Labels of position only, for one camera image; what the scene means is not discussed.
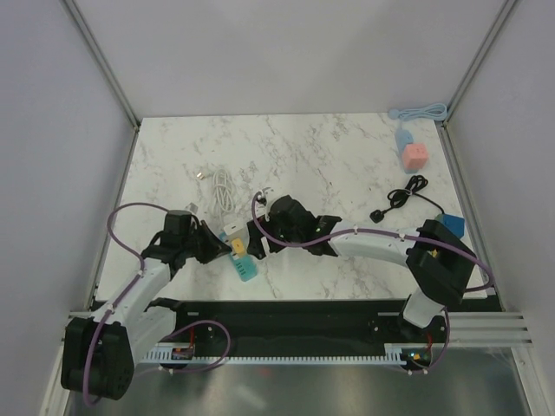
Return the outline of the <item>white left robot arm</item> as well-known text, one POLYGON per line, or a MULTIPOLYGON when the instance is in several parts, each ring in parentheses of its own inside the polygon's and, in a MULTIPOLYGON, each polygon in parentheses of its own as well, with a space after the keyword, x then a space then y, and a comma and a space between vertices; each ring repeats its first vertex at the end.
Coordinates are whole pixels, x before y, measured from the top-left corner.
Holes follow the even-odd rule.
POLYGON ((167 210, 148 246, 129 252, 139 261, 135 275, 90 316, 74 317, 65 328, 61 384, 81 393, 88 406, 120 399, 136 365, 158 341, 187 337, 189 318, 154 305, 155 296, 188 259, 208 264, 232 249, 191 212, 167 210))

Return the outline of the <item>yellow plug adapter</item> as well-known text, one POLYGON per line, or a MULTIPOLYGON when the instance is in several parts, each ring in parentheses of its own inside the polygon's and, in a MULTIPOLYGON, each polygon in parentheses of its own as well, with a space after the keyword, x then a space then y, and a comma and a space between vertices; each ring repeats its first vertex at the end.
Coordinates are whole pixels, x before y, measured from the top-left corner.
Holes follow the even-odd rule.
POLYGON ((233 249, 233 251, 234 251, 238 256, 242 256, 242 255, 244 255, 244 254, 246 253, 245 246, 244 246, 242 240, 241 240, 239 237, 234 238, 234 239, 231 241, 231 244, 232 244, 232 249, 233 249))

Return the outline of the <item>teal power strip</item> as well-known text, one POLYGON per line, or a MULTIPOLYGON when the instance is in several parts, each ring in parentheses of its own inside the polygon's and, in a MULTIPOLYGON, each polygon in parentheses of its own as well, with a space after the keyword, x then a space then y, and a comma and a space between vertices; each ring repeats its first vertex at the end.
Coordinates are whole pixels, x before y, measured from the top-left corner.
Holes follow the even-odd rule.
MULTIPOLYGON (((228 237, 224 232, 222 232, 219 238, 225 244, 229 245, 232 248, 231 241, 237 237, 228 237)), ((232 261, 232 264, 235 270, 237 271, 238 276, 242 282, 246 283, 258 275, 257 266, 247 252, 242 256, 238 256, 232 249, 232 253, 229 254, 229 259, 232 261)))

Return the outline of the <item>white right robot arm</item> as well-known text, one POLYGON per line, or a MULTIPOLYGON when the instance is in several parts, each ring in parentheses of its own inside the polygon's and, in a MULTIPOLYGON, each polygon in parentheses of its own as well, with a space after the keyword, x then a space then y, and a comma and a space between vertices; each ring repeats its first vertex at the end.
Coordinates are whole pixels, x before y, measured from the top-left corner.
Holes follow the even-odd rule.
POLYGON ((442 222, 428 219, 415 229, 387 230, 338 216, 315 216, 289 195, 257 192, 248 222, 250 255, 262 259, 285 248, 318 257, 363 257, 402 266, 416 290, 397 319, 399 335, 417 341, 436 315, 461 304, 474 269, 474 253, 442 222))

